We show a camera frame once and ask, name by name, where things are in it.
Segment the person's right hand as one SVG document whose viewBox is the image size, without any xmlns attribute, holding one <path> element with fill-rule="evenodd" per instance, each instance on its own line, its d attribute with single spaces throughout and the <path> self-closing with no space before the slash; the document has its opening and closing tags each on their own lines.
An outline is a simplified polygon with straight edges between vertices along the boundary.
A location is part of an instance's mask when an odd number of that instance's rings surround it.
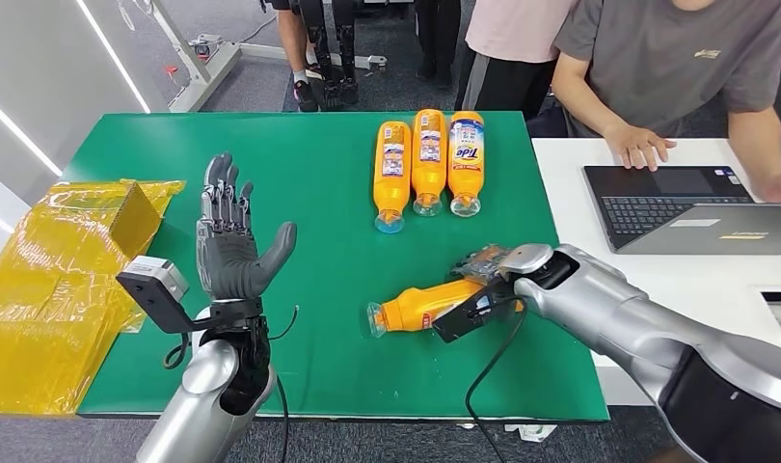
<svg viewBox="0 0 781 463">
<path fill-rule="evenodd" d="M 661 163 L 668 161 L 668 151 L 676 143 L 660 137 L 655 132 L 626 123 L 608 128 L 604 138 L 625 169 L 647 169 L 654 172 Z"/>
</svg>

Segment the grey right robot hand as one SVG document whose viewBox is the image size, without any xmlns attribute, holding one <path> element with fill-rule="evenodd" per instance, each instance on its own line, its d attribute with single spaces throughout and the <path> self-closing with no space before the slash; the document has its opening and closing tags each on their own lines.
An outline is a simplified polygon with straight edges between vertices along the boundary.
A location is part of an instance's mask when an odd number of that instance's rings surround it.
<svg viewBox="0 0 781 463">
<path fill-rule="evenodd" d="M 449 274 L 483 286 L 488 285 L 496 277 L 500 262 L 511 252 L 510 247 L 488 244 L 457 261 Z"/>
</svg>

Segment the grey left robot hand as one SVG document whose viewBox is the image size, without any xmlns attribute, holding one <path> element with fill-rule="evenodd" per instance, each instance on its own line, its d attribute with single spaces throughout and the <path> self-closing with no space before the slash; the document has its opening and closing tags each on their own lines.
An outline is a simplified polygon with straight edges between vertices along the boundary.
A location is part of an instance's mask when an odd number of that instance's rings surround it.
<svg viewBox="0 0 781 463">
<path fill-rule="evenodd" d="M 196 223 L 197 268 L 203 290 L 213 300 L 254 300 L 270 286 L 293 253 L 297 226 L 283 223 L 271 246 L 257 250 L 247 181 L 236 188 L 238 167 L 229 153 L 208 163 L 201 193 L 201 217 Z"/>
</svg>

